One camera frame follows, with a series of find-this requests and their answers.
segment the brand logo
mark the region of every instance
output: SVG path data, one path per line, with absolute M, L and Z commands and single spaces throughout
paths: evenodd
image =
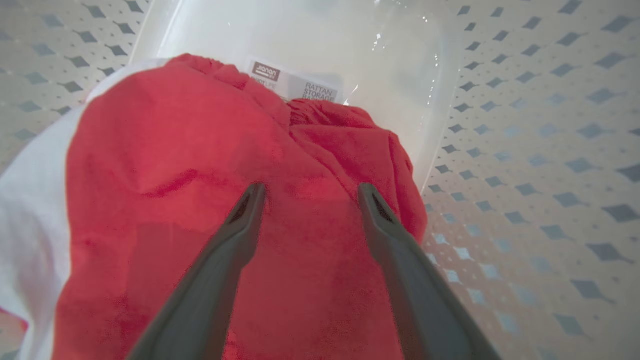
M 278 69 L 274 69 L 273 67 L 257 61 L 253 66 L 253 73 L 273 81 L 278 81 L 278 78 L 280 77 L 280 71 Z

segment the white fabric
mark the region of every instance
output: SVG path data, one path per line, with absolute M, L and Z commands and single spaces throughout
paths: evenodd
M 124 78 L 163 66 L 150 60 L 120 69 L 87 103 Z M 0 308 L 29 324 L 17 360 L 49 360 L 54 312 L 71 274 L 67 152 L 83 106 L 36 137 L 0 177 Z

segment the label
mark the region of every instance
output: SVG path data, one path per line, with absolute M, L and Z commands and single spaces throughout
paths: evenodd
M 284 101 L 301 98 L 341 101 L 339 86 L 324 83 L 308 74 L 291 71 L 264 60 L 249 58 L 246 71 L 254 80 L 274 91 Z

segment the red fabric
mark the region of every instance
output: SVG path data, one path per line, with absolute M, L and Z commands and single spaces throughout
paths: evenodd
M 416 239 L 427 218 L 397 136 L 365 111 L 286 104 L 233 66 L 181 56 L 94 100 L 67 167 L 54 359 L 123 359 L 254 182 L 266 207 L 225 358 L 402 358 L 357 187 L 377 186 Z

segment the red garment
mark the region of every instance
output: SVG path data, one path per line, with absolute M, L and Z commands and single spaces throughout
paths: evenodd
M 56 360 L 123 359 L 246 187 L 267 199 L 225 359 L 401 359 L 357 187 L 419 241 L 426 212 L 390 131 L 354 107 L 284 103 L 233 66 L 181 56 L 85 111 L 67 161 L 72 274 Z

